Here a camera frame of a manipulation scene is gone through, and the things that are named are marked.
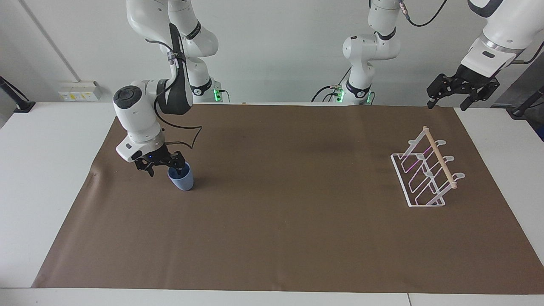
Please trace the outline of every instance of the silver metal ring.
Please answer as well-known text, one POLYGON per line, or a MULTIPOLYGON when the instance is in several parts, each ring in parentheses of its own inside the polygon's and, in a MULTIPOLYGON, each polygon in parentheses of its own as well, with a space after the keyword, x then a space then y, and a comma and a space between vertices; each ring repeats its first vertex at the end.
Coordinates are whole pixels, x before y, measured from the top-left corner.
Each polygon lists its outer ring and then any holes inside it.
POLYGON ((499 51, 499 52, 504 52, 504 53, 514 53, 514 54, 517 54, 517 55, 520 55, 525 49, 510 49, 510 48, 506 48, 506 47, 503 47, 503 46, 499 46, 497 44, 495 44, 493 41, 489 40, 489 38, 487 38, 485 36, 485 34, 481 34, 480 35, 480 40, 489 48, 493 49, 493 50, 496 50, 496 51, 499 51))

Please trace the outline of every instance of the white table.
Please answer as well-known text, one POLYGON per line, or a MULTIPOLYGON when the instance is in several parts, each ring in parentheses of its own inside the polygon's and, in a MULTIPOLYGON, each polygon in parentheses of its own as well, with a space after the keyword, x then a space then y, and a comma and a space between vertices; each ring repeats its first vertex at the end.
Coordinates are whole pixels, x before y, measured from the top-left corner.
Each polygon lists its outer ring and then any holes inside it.
MULTIPOLYGON (((510 119, 503 110, 456 111, 544 262, 544 143, 527 123, 510 119)), ((13 288, 0 289, 0 305, 544 304, 544 296, 27 289, 114 117, 108 103, 38 103, 29 114, 14 114, 0 130, 0 287, 13 288)))

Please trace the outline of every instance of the black pole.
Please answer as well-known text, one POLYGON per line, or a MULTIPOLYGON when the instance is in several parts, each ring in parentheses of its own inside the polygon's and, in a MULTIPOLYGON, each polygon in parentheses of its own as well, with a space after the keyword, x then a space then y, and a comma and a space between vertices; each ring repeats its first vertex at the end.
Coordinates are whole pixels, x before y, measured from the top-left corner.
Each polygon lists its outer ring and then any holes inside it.
POLYGON ((4 78, 0 76, 0 88, 8 94, 14 101, 15 104, 17 104, 17 108, 13 111, 14 113, 28 113, 32 109, 32 107, 36 104, 36 102, 29 102, 21 99, 19 95, 17 95, 11 87, 5 82, 4 78))
POLYGON ((532 96, 527 99, 523 104, 518 106, 516 109, 512 111, 512 115, 516 117, 521 117, 529 108, 531 105, 533 105, 538 99, 540 99, 544 95, 544 86, 542 86, 539 90, 537 90, 532 96))

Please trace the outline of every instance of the white wall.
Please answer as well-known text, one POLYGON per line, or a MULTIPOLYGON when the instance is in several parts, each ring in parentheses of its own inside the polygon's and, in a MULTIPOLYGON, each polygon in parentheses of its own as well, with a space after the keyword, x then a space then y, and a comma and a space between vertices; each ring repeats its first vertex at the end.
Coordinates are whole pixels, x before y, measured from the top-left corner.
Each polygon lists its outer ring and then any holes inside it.
MULTIPOLYGON (((415 22, 426 21, 440 3, 407 1, 415 22)), ((39 55, 49 66, 24 64, 36 49, 21 51, 39 30, 20 22, 21 28, 14 28, 14 19, 20 16, 4 18, 10 15, 4 6, 21 15, 24 10, 14 7, 24 5, 76 76, 98 81, 106 92, 104 101, 133 80, 169 77, 168 64, 157 46, 146 43, 128 25, 124 0, 3 0, 0 43, 9 42, 12 51, 6 52, 7 56, 0 53, 0 74, 7 71, 7 77, 19 81, 31 99, 57 100, 53 83, 73 75, 54 52, 39 55)), ((193 0, 193 6, 202 24, 220 42, 218 54, 204 59, 209 71, 231 98, 240 102, 309 101, 317 89, 337 83, 349 67, 342 56, 344 39, 372 33, 367 25, 366 0, 193 0)), ((439 73, 455 72, 484 25, 485 20, 472 13, 464 0, 449 1, 435 22, 424 28, 415 28, 400 16, 401 54, 397 59, 374 63, 375 103, 425 105, 427 86, 439 73)), ((530 57, 536 45, 522 57, 530 57)), ((501 88, 482 106, 498 98, 525 68, 516 65, 502 71, 501 88)), ((442 105, 458 105, 463 99, 452 97, 442 105)))

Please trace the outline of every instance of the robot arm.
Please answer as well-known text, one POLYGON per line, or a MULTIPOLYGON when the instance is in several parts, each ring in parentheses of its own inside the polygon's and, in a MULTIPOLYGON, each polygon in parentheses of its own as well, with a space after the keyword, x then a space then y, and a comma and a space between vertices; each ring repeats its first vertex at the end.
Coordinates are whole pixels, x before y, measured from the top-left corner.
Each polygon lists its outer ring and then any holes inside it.
POLYGON ((372 35, 357 35, 345 40, 342 51, 351 62, 349 78, 342 83, 343 102, 361 104, 370 92, 374 77, 371 60, 387 60, 398 56, 400 41, 395 36, 399 15, 398 0, 372 0, 368 24, 372 35))
POLYGON ((472 103, 487 100, 499 87, 495 76, 507 67, 543 30, 543 1, 468 0, 470 9, 487 19, 478 37, 452 77, 440 74, 427 88, 433 108, 439 99, 453 94, 468 94, 461 104, 466 110, 472 103))
MULTIPOLYGON (((190 110, 193 95, 188 71, 194 65, 188 52, 192 56, 214 55, 217 38, 196 19, 190 0, 127 0, 127 17, 138 34, 160 45, 168 56, 172 76, 159 81, 136 81, 115 93, 115 112, 127 130, 127 137, 116 150, 125 161, 134 162, 138 170, 151 176, 155 165, 179 172, 185 159, 180 152, 168 151, 155 110, 160 107, 163 113, 177 115, 190 110)), ((207 69, 199 72, 207 74, 207 69)))

